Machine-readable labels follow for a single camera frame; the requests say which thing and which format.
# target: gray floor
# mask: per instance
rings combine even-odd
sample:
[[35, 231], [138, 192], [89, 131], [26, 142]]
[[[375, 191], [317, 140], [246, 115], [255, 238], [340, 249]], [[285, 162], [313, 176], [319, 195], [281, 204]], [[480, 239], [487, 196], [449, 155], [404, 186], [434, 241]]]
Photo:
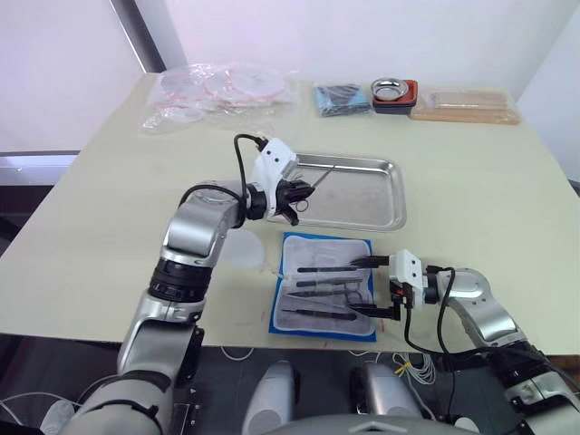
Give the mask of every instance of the gray floor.
[[[232, 353], [243, 353], [234, 349]], [[20, 392], [53, 392], [76, 400], [93, 381], [113, 373], [116, 349], [65, 340], [25, 338], [0, 382], [0, 398]], [[237, 434], [247, 405], [258, 381], [279, 360], [289, 361], [301, 373], [301, 395], [296, 405], [297, 419], [349, 411], [348, 376], [365, 357], [347, 352], [256, 350], [244, 362], [226, 359], [218, 348], [204, 348], [198, 375], [189, 389], [179, 391], [178, 401], [200, 405], [196, 424], [186, 426], [187, 434]], [[385, 353], [382, 361], [390, 363]], [[447, 406], [450, 376], [438, 374], [434, 386], [417, 386], [436, 413]], [[21, 420], [38, 427], [53, 399], [27, 397], [9, 402]], [[502, 397], [497, 381], [486, 370], [459, 372], [453, 412], [472, 418], [482, 433], [503, 434], [514, 428], [518, 419]], [[9, 417], [0, 411], [0, 420]]]

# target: small metal bowl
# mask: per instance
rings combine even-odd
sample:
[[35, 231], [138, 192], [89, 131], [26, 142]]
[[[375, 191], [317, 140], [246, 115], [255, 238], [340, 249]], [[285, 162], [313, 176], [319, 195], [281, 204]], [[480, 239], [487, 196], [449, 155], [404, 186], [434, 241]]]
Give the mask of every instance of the small metal bowl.
[[409, 91], [409, 85], [399, 79], [377, 79], [371, 85], [372, 95], [382, 102], [397, 100]]

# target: tool on tray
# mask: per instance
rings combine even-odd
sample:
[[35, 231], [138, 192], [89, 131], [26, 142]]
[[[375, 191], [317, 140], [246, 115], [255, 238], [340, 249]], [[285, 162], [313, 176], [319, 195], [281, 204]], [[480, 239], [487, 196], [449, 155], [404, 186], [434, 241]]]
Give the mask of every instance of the tool on tray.
[[309, 272], [352, 272], [356, 269], [376, 269], [379, 266], [388, 266], [387, 256], [362, 256], [351, 261], [348, 266], [338, 267], [298, 267], [300, 274]]
[[329, 279], [319, 279], [312, 281], [297, 281], [296, 287], [312, 287], [316, 285], [347, 285], [347, 284], [359, 284], [363, 281], [362, 278], [329, 278]]
[[317, 311], [317, 310], [285, 310], [287, 313], [296, 313], [300, 315], [309, 315], [311, 317], [322, 317], [325, 319], [347, 320], [349, 322], [356, 320], [355, 313], [336, 313], [332, 311]]

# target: white wall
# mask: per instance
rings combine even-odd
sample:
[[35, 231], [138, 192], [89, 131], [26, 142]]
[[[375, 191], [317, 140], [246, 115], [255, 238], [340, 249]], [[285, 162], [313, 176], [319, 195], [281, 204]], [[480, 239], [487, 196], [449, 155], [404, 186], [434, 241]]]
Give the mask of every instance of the white wall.
[[580, 182], [580, 7], [517, 105], [568, 178]]
[[189, 63], [238, 59], [299, 70], [312, 79], [369, 81], [392, 75], [429, 83], [500, 85], [516, 98], [578, 4], [578, 0], [165, 2]]
[[80, 150], [142, 76], [106, 0], [0, 2], [0, 152]]

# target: blue cloth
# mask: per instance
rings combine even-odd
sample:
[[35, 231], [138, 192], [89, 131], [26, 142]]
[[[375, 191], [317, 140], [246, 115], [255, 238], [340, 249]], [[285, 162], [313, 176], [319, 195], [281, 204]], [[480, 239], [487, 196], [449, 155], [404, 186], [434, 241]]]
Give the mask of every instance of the blue cloth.
[[[290, 237], [290, 236], [299, 236], [299, 237], [304, 237], [304, 238], [325, 238], [325, 239], [344, 239], [344, 237], [332, 237], [332, 236], [319, 236], [319, 235], [315, 235], [315, 234], [304, 234], [304, 233], [295, 233], [295, 232], [285, 232], [283, 239], [282, 239], [282, 244], [284, 246], [284, 242], [285, 240]], [[372, 245], [371, 245], [371, 241], [370, 240], [363, 240], [369, 247], [370, 252], [372, 252]], [[283, 274], [283, 268], [282, 265], [284, 263], [284, 248], [282, 250], [282, 258], [280, 259], [280, 268], [279, 268], [279, 274], [282, 275]], [[348, 334], [348, 333], [318, 333], [318, 332], [313, 332], [313, 331], [300, 331], [300, 330], [296, 330], [296, 331], [282, 331], [277, 329], [274, 326], [274, 315], [275, 315], [275, 309], [276, 309], [276, 300], [278, 298], [278, 293], [280, 292], [280, 289], [282, 287], [282, 281], [283, 279], [281, 277], [278, 277], [278, 281], [276, 283], [276, 287], [275, 287], [275, 295], [274, 295], [274, 301], [272, 302], [272, 310], [270, 312], [270, 327], [269, 327], [269, 332], [271, 334], [290, 334], [290, 335], [304, 335], [304, 336], [308, 336], [308, 337], [320, 337], [320, 338], [332, 338], [332, 339], [338, 339], [338, 340], [351, 340], [351, 341], [356, 341], [356, 342], [371, 342], [374, 343], [377, 341], [377, 335], [376, 332], [372, 332], [369, 335], [353, 335], [353, 334]], [[372, 274], [369, 277], [369, 281], [368, 281], [368, 288], [369, 291], [371, 292], [371, 295], [373, 295], [373, 287], [372, 287]]]

